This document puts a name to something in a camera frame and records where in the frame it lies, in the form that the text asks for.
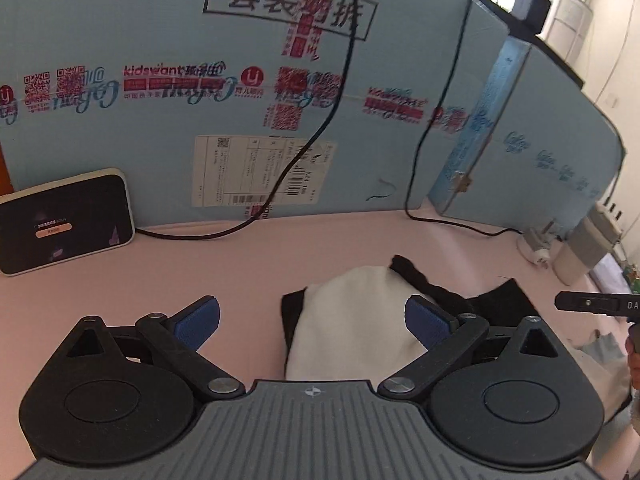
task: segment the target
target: metal screw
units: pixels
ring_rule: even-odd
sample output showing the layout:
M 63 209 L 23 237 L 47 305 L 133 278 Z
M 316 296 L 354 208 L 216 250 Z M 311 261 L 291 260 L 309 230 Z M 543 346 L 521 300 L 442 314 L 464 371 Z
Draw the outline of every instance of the metal screw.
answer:
M 415 384 L 408 377 L 391 377 L 385 381 L 384 387 L 393 394 L 406 394 L 415 388 Z
M 209 390 L 215 394 L 232 394 L 240 389 L 240 383 L 233 377 L 219 377 L 208 384 Z

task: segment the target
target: black cable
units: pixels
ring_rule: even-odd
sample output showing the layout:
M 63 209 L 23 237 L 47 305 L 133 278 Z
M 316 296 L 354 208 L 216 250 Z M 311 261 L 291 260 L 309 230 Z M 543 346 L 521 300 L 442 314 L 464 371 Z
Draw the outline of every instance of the black cable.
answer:
M 611 122 L 611 120 L 597 106 L 596 106 L 596 110 L 600 112 L 600 115 L 604 118 L 605 121 L 607 121 L 607 123 L 609 124 L 609 127 L 613 130 L 613 132 L 618 137 L 618 142 L 620 143 L 620 149 L 622 150 L 622 155 L 620 156 L 620 164 L 618 165 L 618 170 L 616 171 L 616 177 L 613 181 L 613 186 L 611 186 L 611 191 L 609 191 L 609 194 L 607 195 L 607 198 L 605 199 L 605 202 L 604 202 L 605 204 L 608 204 L 611 198 L 613 197 L 613 193 L 616 190 L 616 186 L 618 185 L 618 180 L 620 179 L 620 173 L 622 172 L 622 163 L 624 162 L 624 154 L 626 150 L 625 150 L 625 143 L 622 141 L 622 136 L 620 135 L 620 132 L 616 128 L 616 125 L 613 122 Z
M 417 167 L 418 167 L 418 160 L 420 159 L 420 150 L 422 149 L 422 145 L 424 143 L 424 139 L 426 139 L 427 134 L 429 133 L 429 131 L 431 130 L 431 127 L 433 126 L 433 123 L 434 123 L 435 118 L 436 118 L 436 114 L 442 108 L 442 104 L 444 102 L 444 99 L 446 99 L 447 93 L 449 92 L 449 86 L 451 85 L 451 81 L 453 79 L 453 76 L 456 73 L 456 66 L 458 65 L 458 58 L 460 57 L 460 49 L 462 48 L 462 40 L 463 40 L 464 35 L 465 35 L 466 22 L 468 21 L 468 18 L 469 18 L 469 13 L 471 11 L 471 5 L 472 5 L 472 0 L 467 0 L 466 1 L 466 7 L 465 7 L 465 15 L 464 15 L 464 18 L 462 19 L 462 25 L 460 27 L 460 33 L 458 35 L 458 44 L 456 45 L 456 51 L 455 51 L 454 56 L 453 56 L 453 62 L 451 63 L 451 69 L 449 70 L 449 76 L 447 77 L 447 82 L 444 85 L 444 88 L 442 89 L 442 93 L 440 94 L 440 98 L 438 99 L 438 104 L 436 104 L 435 108 L 433 109 L 433 113 L 431 114 L 431 119 L 429 119 L 429 123 L 427 124 L 427 127 L 424 130 L 424 133 L 422 134 L 422 136 L 420 137 L 420 141 L 418 142 L 418 145 L 417 145 L 417 147 L 415 149 L 414 165 L 413 165 L 412 170 L 411 170 L 411 179 L 409 179 L 409 186 L 407 187 L 406 196 L 404 197 L 404 212 L 411 220 L 417 220 L 418 222 L 430 222 L 430 223 L 434 223 L 434 224 L 444 224 L 444 225 L 451 225 L 451 226 L 455 226 L 455 227 L 462 227 L 462 228 L 465 228 L 465 229 L 469 229 L 471 231 L 475 231 L 476 233 L 479 233 L 479 234 L 484 235 L 484 236 L 493 237 L 493 236 L 498 236 L 498 235 L 501 235 L 503 233 L 508 233 L 508 232 L 514 232 L 514 233 L 522 234 L 521 231 L 518 231 L 517 229 L 513 229 L 513 228 L 510 228 L 510 227 L 506 228 L 506 229 L 503 229 L 502 231 L 498 231 L 496 233 L 487 233 L 485 231 L 481 231 L 480 229 L 476 229 L 475 227 L 472 227 L 470 225 L 459 224 L 458 222 L 450 222 L 448 220 L 439 220 L 439 219 L 435 219 L 435 218 L 420 218 L 420 217 L 412 215 L 409 212 L 409 199 L 411 198 L 411 192 L 412 192 L 412 189 L 414 188 L 415 173 L 416 173 L 416 170 L 417 170 Z
M 358 9 L 357 1 L 358 0 L 353 0 L 353 9 Z M 162 240 L 211 240 L 213 238 L 222 238 L 223 236 L 233 234 L 239 231 L 240 229 L 244 229 L 245 227 L 251 225 L 258 218 L 260 218 L 262 214 L 266 211 L 266 209 L 270 206 L 271 202 L 273 201 L 276 195 L 278 188 L 280 187 L 285 177 L 287 176 L 287 173 L 289 173 L 289 171 L 298 163 L 300 158 L 302 158 L 302 156 L 308 151 L 311 145 L 314 142 L 316 142 L 316 140 L 318 140 L 318 137 L 320 137 L 320 135 L 322 135 L 322 133 L 326 130 L 326 128 L 329 126 L 329 124 L 333 120 L 335 113 L 338 111 L 338 106 L 340 105 L 340 101 L 342 100 L 344 86 L 347 81 L 347 76 L 349 74 L 349 68 L 351 66 L 351 57 L 353 57 L 353 48 L 355 46 L 355 41 L 356 41 L 357 27 L 358 27 L 358 13 L 354 12 L 353 19 L 351 20 L 351 30 L 349 33 L 349 46 L 347 48 L 347 54 L 344 59 L 344 67 L 342 69 L 342 80 L 340 82 L 340 86 L 338 87 L 338 92 L 336 94 L 333 107 L 329 111 L 329 114 L 327 115 L 326 119 L 322 122 L 318 130 L 300 149 L 300 151 L 291 160 L 291 162 L 287 164 L 287 167 L 282 171 L 282 173 L 280 173 L 280 176 L 278 177 L 275 185 L 273 186 L 273 189 L 269 193 L 267 200 L 265 200 L 264 204 L 262 204 L 260 211 L 258 211 L 256 214 L 252 215 L 251 218 L 248 218 L 247 220 L 245 220 L 244 222 L 238 225 L 235 225 L 229 229 L 225 229 L 224 231 L 211 233 L 207 235 L 169 235 L 169 234 L 156 233 L 153 231 L 147 231 L 145 229 L 140 229 L 140 228 L 136 228 L 136 232 L 142 235 L 151 236 L 153 238 L 162 238 Z

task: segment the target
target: qr code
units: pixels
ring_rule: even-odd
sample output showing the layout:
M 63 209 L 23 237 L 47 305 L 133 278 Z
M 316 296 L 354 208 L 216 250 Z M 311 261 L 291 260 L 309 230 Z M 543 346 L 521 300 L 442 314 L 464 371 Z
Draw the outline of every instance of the qr code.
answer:
M 84 90 L 84 66 L 70 66 L 56 71 L 56 96 L 77 99 Z
M 316 73 L 312 94 L 314 96 L 314 106 L 326 106 L 338 95 L 338 88 L 342 77 L 331 72 Z
M 24 76 L 24 103 L 26 105 L 49 100 L 49 72 Z
M 304 68 L 290 68 L 281 66 L 278 70 L 275 92 L 277 96 L 300 94 L 306 90 L 306 78 L 309 70 Z
M 297 130 L 300 117 L 302 117 L 302 108 L 299 106 L 278 104 L 271 128 L 273 130 Z

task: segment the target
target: barcode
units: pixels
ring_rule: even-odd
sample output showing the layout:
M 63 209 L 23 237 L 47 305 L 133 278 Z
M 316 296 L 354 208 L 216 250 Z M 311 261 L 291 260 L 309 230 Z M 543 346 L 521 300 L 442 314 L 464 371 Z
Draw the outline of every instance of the barcode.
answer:
M 253 202 L 262 204 L 267 200 L 267 195 L 234 195 L 233 204 L 251 204 Z
M 287 184 L 287 194 L 288 195 L 299 195 L 302 190 L 302 185 L 305 182 L 306 170 L 305 168 L 295 167 L 291 171 L 291 176 L 289 177 L 289 183 Z

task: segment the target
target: black cloth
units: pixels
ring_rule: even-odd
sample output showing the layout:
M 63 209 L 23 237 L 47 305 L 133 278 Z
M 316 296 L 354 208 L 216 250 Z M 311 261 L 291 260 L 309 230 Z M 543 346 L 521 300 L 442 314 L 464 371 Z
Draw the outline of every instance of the black cloth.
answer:
M 467 299 L 430 283 L 427 277 L 404 256 L 396 254 L 389 268 L 398 273 L 413 288 L 433 298 L 440 308 L 452 316 L 471 312 L 484 317 L 490 325 L 513 327 L 517 326 L 525 316 L 540 315 L 513 278 L 494 290 Z M 304 308 L 305 290 L 284 295 L 280 303 L 287 354 L 291 349 L 296 326 Z

